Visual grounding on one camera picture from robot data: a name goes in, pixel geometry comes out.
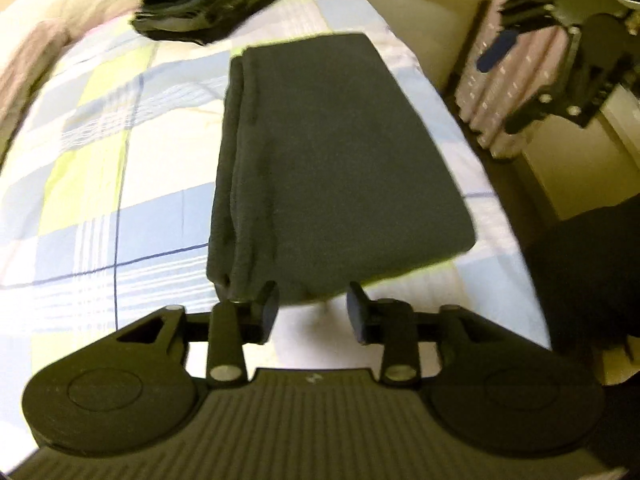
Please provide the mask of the dark grey garment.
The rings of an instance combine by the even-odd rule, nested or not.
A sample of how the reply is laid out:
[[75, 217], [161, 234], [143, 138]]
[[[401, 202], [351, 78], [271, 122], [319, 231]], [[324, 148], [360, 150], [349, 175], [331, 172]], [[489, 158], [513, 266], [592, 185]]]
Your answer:
[[230, 64], [206, 274], [218, 295], [325, 300], [468, 252], [471, 215], [363, 34], [254, 47]]

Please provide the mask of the pink curtain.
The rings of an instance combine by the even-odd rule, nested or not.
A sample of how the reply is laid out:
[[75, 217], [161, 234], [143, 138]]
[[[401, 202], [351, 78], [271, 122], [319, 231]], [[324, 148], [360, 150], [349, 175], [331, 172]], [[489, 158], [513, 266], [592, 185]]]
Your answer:
[[484, 74], [477, 59], [498, 35], [498, 9], [506, 0], [492, 0], [465, 62], [454, 99], [459, 118], [477, 143], [492, 158], [512, 159], [526, 148], [533, 130], [507, 134], [504, 122], [539, 87], [552, 81], [566, 47], [566, 35], [558, 26], [522, 35], [506, 57]]

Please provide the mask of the white laundry bin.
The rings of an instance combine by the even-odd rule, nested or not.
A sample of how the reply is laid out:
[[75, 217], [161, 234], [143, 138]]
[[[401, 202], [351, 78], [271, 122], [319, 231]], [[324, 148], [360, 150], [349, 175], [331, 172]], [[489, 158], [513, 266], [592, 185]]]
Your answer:
[[447, 87], [477, 13], [488, 0], [368, 0], [416, 55], [437, 90]]

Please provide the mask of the checked bed sheet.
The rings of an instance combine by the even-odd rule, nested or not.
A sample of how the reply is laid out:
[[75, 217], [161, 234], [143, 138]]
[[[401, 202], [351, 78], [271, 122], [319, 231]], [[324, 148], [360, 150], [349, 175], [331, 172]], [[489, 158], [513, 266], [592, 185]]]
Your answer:
[[1, 171], [1, 468], [35, 452], [22, 414], [35, 372], [168, 304], [216, 302], [206, 243], [232, 56], [248, 46], [364, 32], [419, 113], [476, 229], [450, 262], [373, 285], [419, 309], [461, 304], [548, 344], [499, 197], [423, 75], [367, 0], [278, 0], [206, 47], [138, 35], [127, 14], [65, 48]]

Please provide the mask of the white folded quilt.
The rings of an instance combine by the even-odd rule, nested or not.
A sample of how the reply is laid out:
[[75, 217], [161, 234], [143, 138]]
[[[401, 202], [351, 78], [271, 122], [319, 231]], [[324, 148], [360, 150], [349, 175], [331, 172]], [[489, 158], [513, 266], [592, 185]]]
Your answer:
[[1, 11], [1, 155], [63, 50], [141, 0], [15, 0]]

